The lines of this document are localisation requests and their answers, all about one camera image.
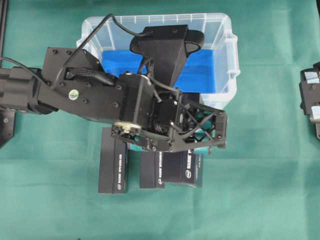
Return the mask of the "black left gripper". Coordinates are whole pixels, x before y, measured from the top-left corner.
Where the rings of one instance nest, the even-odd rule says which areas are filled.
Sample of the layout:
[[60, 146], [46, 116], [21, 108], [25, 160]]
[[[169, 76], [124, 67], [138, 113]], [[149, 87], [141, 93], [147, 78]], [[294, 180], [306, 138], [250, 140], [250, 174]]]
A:
[[212, 148], [225, 148], [228, 116], [224, 110], [200, 103], [197, 93], [160, 92], [152, 101], [144, 123], [118, 121], [111, 136], [135, 152], [182, 152], [210, 155]]

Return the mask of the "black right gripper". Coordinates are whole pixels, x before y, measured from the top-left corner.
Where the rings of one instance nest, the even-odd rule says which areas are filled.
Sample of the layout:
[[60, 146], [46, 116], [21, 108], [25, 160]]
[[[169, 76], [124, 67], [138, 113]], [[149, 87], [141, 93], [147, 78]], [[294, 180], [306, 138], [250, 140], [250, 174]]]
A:
[[308, 116], [315, 127], [315, 136], [320, 138], [320, 63], [312, 68], [300, 71], [299, 90], [301, 96], [300, 108]]

